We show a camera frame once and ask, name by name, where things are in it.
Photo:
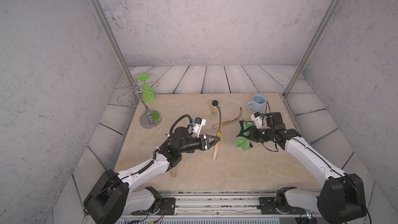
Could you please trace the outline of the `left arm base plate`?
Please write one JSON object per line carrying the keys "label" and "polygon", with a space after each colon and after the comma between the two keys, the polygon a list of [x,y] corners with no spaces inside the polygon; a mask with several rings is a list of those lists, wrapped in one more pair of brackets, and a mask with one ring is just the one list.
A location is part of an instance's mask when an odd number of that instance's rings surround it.
{"label": "left arm base plate", "polygon": [[162,198],[155,203],[148,210],[139,210],[132,212],[131,215],[165,215],[172,216],[175,214],[176,198]]}

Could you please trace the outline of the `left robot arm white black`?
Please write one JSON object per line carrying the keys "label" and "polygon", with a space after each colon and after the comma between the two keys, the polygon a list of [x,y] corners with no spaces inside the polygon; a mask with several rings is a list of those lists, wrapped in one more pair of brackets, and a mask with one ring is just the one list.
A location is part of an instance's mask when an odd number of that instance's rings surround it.
{"label": "left robot arm white black", "polygon": [[161,195],[153,188],[137,188],[153,177],[166,173],[178,165],[184,152],[206,151],[220,142],[221,134],[189,134],[185,127],[177,127],[166,141],[153,152],[153,157],[130,169],[105,171],[84,200],[84,210],[97,224],[114,224],[125,214],[156,212]]}

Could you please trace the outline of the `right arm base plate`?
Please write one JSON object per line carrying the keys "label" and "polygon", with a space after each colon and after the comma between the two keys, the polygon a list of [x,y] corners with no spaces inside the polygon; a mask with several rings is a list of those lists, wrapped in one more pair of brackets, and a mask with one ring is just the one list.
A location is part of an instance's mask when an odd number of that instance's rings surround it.
{"label": "right arm base plate", "polygon": [[304,212],[298,207],[278,207],[275,197],[260,197],[257,209],[261,211],[262,215],[300,215]]}

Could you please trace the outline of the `green microfiber rag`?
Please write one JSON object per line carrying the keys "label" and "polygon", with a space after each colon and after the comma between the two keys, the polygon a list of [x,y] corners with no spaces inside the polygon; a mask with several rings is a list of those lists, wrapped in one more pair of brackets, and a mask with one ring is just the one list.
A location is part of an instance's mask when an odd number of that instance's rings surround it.
{"label": "green microfiber rag", "polygon": [[251,140],[249,139],[250,128],[256,127],[252,121],[239,121],[239,134],[236,136],[235,146],[242,150],[250,150],[253,148]]}

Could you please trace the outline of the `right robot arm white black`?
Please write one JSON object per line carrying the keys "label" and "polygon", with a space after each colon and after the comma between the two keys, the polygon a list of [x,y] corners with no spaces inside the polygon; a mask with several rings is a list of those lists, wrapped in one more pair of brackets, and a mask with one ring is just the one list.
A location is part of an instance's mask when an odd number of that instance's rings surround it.
{"label": "right robot arm white black", "polygon": [[251,148],[254,142],[273,142],[275,151],[282,149],[293,155],[321,186],[320,192],[296,187],[279,189],[274,200],[278,213],[289,214],[294,208],[301,208],[320,214],[330,224],[345,224],[370,216],[363,180],[333,165],[295,129],[286,129],[281,113],[256,112],[251,121],[239,121],[236,146]]}

